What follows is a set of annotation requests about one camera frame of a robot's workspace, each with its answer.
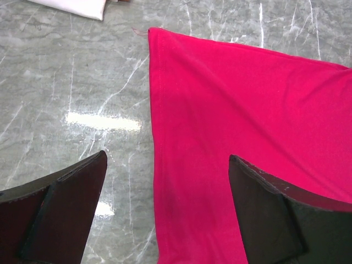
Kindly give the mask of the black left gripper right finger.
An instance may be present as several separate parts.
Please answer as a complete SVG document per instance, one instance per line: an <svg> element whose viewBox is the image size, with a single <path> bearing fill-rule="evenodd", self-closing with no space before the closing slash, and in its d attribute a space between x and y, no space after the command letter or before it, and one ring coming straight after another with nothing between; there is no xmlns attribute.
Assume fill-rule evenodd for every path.
<svg viewBox="0 0 352 264"><path fill-rule="evenodd" d="M229 181L248 263L351 263L351 204L229 158Z"/></svg>

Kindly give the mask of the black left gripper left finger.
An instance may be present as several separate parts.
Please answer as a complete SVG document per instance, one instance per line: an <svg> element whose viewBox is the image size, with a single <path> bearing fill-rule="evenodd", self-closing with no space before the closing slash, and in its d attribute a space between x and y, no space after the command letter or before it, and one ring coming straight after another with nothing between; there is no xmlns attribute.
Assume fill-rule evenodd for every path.
<svg viewBox="0 0 352 264"><path fill-rule="evenodd" d="M1 263L80 263L107 170L100 151L1 191Z"/></svg>

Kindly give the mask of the pink t shirt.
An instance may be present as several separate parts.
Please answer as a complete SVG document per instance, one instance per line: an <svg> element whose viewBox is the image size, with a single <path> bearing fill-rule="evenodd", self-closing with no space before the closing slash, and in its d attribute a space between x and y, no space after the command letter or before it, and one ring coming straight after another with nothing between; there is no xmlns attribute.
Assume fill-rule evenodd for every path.
<svg viewBox="0 0 352 264"><path fill-rule="evenodd" d="M351 201L351 69L152 27L159 263L246 263L228 179L237 155Z"/></svg>

